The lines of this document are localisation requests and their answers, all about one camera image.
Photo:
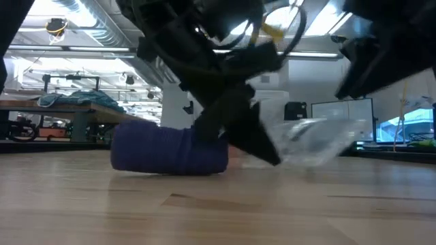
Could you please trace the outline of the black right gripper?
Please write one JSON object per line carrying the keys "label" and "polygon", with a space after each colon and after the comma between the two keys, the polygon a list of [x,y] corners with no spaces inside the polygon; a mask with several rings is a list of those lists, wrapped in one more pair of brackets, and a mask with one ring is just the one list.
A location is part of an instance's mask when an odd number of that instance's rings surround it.
{"label": "black right gripper", "polygon": [[436,65],[436,0],[345,0],[370,22],[340,49],[350,61],[335,97],[356,99]]}

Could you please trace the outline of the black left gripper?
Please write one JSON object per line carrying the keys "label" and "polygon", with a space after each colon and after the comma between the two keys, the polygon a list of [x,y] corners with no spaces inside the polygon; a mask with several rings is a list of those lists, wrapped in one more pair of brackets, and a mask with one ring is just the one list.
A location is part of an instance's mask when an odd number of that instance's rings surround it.
{"label": "black left gripper", "polygon": [[218,44],[240,19],[142,19],[144,33],[138,54],[152,50],[205,108],[194,123],[195,136],[204,142],[219,138],[224,128],[228,142],[272,166],[281,158],[260,120],[260,102],[252,107],[255,90],[246,81],[265,71],[280,68],[282,56],[276,43],[261,30],[264,19],[246,19],[253,29],[244,48],[237,48],[240,35],[228,44]]}

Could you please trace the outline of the clear plastic zip bag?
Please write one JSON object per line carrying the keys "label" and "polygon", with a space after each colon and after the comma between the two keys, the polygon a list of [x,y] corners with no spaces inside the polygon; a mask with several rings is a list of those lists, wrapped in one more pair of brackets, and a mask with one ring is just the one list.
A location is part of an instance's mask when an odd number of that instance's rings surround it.
{"label": "clear plastic zip bag", "polygon": [[302,119],[268,129],[281,159],[281,167],[317,167],[349,148],[365,129],[365,120]]}

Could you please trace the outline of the blue elastic bandage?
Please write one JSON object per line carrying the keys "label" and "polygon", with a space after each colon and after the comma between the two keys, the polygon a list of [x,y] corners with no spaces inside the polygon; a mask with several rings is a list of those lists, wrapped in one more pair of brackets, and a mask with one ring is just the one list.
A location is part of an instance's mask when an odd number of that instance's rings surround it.
{"label": "blue elastic bandage", "polygon": [[174,129],[130,120],[115,127],[110,162],[115,170],[146,174],[220,174],[228,166],[228,143],[203,142],[192,127]]}

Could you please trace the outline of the clear plastic storage bin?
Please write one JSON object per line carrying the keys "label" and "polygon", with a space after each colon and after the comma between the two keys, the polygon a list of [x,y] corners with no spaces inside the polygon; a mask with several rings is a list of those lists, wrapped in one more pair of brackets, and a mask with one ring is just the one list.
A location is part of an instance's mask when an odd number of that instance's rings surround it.
{"label": "clear plastic storage bin", "polygon": [[284,107],[290,100],[285,91],[257,91],[253,105],[260,102],[260,120],[270,136],[281,160],[287,153],[288,132],[293,123],[284,120]]}

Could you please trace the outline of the white board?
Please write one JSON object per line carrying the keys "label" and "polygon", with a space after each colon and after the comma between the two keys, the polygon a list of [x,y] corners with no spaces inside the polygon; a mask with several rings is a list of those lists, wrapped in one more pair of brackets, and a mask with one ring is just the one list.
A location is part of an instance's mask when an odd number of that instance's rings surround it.
{"label": "white board", "polygon": [[364,120],[364,128],[360,131],[358,141],[376,140],[372,99],[312,103],[311,115],[313,118]]}

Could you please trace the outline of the black equipment stand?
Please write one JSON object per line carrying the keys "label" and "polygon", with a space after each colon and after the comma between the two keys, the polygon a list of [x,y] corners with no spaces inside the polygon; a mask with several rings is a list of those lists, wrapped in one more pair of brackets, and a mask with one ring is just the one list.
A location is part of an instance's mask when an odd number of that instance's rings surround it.
{"label": "black equipment stand", "polygon": [[300,120],[307,118],[305,102],[290,101],[284,107],[284,120]]}

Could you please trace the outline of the wooden workbench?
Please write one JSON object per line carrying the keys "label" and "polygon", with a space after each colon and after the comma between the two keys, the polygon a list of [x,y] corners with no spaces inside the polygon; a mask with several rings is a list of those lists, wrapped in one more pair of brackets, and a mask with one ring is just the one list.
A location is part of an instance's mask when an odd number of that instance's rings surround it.
{"label": "wooden workbench", "polygon": [[9,112],[30,112],[40,116],[68,119],[73,122],[72,142],[90,141],[86,137],[88,126],[116,125],[125,120],[141,120],[137,116],[117,112],[95,103],[85,105],[61,104],[43,108],[37,104],[37,101],[0,100],[0,118],[7,118]]}

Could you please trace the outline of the teal cloth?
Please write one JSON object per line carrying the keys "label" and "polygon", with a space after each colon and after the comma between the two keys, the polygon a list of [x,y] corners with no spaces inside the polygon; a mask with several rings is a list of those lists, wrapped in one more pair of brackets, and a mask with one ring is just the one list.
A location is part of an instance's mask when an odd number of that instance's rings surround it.
{"label": "teal cloth", "polygon": [[105,108],[110,108],[117,112],[124,113],[125,110],[113,98],[101,91],[76,91],[71,95],[51,93],[41,96],[37,100],[37,105],[49,108],[54,105],[90,105],[96,104]]}

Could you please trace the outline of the long LED light bar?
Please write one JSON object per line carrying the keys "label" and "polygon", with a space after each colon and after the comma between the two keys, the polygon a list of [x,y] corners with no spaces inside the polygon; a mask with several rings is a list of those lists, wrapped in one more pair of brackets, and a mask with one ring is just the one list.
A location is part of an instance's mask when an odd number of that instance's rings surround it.
{"label": "long LED light bar", "polygon": [[[126,47],[97,47],[97,46],[53,46],[53,45],[19,45],[11,44],[7,50],[26,51],[64,51],[64,52],[109,52],[109,53],[134,53],[137,48]],[[302,59],[342,59],[343,55],[329,52],[290,52],[287,57]]]}

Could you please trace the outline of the black wheel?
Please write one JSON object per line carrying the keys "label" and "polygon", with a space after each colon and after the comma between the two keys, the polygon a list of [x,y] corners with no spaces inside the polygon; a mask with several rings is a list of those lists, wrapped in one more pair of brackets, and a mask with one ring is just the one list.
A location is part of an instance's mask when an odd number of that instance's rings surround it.
{"label": "black wheel", "polygon": [[3,122],[5,131],[0,131],[7,139],[18,143],[33,142],[39,135],[39,128],[30,120]]}

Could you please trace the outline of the black metal rig frame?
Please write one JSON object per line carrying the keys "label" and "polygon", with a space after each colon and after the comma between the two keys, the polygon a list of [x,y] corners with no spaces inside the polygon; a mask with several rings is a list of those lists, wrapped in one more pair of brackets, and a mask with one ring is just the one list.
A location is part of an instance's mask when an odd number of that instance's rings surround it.
{"label": "black metal rig frame", "polygon": [[99,76],[81,76],[81,75],[73,75],[69,74],[66,76],[52,76],[50,74],[44,74],[42,76],[42,81],[44,82],[44,91],[48,91],[48,84],[50,83],[52,78],[65,78],[66,80],[82,80],[82,79],[92,79],[95,80],[94,91],[98,91],[100,89],[100,77]]}

